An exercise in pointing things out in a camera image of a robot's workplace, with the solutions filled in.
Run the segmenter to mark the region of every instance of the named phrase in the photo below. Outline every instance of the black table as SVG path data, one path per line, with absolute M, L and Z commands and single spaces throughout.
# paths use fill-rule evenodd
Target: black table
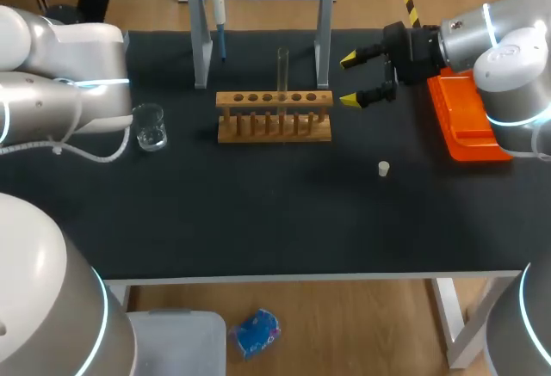
M 381 81 L 381 62 L 338 64 L 380 37 L 333 33 L 336 99 Z M 133 138 L 112 164 L 18 152 L 2 157 L 0 191 L 53 217 L 110 280 L 519 270 L 548 250 L 550 167 L 454 162 L 424 85 L 363 111 L 337 104 L 331 143 L 218 145 L 215 92 L 274 89 L 279 46 L 290 50 L 289 88 L 315 89 L 312 42 L 228 33 L 226 63 L 215 47 L 209 87 L 195 90 L 187 34 L 134 33 L 133 103 L 164 107 L 168 146 L 148 154 Z M 108 155 L 120 139 L 71 142 Z

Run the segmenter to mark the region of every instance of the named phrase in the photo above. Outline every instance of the orange tray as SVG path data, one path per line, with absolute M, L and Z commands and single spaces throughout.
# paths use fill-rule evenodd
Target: orange tray
M 449 68 L 427 80 L 449 154 L 456 161 L 509 161 L 493 137 L 473 73 Z

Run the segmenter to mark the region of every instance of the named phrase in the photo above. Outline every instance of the small glass cup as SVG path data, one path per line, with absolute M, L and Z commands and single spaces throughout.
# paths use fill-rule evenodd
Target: small glass cup
M 159 105 L 145 103 L 134 108 L 133 125 L 142 150 L 158 151 L 166 145 L 166 129 L 164 128 L 164 112 Z

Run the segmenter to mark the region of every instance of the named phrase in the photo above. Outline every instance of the wooden test tube rack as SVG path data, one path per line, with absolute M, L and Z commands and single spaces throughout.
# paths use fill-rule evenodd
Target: wooden test tube rack
M 219 143 L 324 142 L 331 141 L 331 122 L 327 109 L 333 94 L 322 91 L 289 91 L 282 99 L 277 92 L 218 92 Z M 243 108 L 257 111 L 245 115 Z M 279 113 L 259 110 L 278 108 Z M 308 114 L 285 114 L 285 108 L 311 108 Z

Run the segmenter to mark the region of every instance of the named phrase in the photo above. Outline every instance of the small white cap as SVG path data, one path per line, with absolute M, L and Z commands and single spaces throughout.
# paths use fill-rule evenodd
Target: small white cap
M 387 161 L 379 162 L 379 176 L 387 176 L 388 170 L 390 170 L 390 163 Z

